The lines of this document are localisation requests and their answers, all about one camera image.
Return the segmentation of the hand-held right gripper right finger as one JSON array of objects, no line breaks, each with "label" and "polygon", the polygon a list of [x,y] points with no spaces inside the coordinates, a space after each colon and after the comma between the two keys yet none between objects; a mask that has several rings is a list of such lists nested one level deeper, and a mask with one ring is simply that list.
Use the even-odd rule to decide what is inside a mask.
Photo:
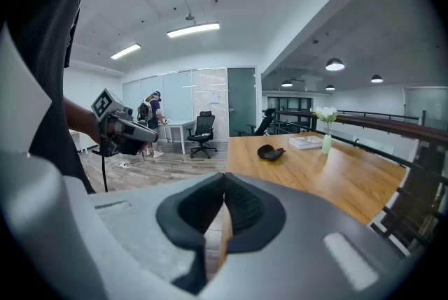
[{"label": "hand-held right gripper right finger", "polygon": [[415,261],[332,203],[227,173],[236,225],[202,299],[392,299]]}]

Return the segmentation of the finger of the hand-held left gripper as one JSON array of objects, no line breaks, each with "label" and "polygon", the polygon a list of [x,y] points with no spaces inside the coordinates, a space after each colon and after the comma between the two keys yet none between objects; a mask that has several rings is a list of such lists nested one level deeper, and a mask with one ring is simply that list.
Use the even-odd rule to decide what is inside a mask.
[{"label": "finger of the hand-held left gripper", "polygon": [[143,143],[154,143],[158,141],[158,133],[137,122],[118,118],[117,134],[125,138]]}]

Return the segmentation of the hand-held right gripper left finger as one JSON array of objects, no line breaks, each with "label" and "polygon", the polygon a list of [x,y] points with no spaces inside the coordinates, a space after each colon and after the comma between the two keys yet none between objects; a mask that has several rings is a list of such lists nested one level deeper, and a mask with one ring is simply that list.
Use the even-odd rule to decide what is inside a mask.
[{"label": "hand-held right gripper left finger", "polygon": [[89,195],[65,182],[71,215],[98,272],[98,299],[199,299],[204,233],[223,204],[222,173]]}]

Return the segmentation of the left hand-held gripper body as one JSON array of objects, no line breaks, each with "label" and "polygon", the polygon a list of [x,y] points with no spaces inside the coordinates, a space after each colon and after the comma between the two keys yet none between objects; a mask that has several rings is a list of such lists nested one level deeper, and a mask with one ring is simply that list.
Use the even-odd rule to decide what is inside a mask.
[{"label": "left hand-held gripper body", "polygon": [[104,89],[94,100],[91,109],[99,126],[99,149],[94,153],[102,157],[116,154],[137,155],[144,146],[135,138],[140,124],[133,120],[132,109],[128,108],[108,89]]}]

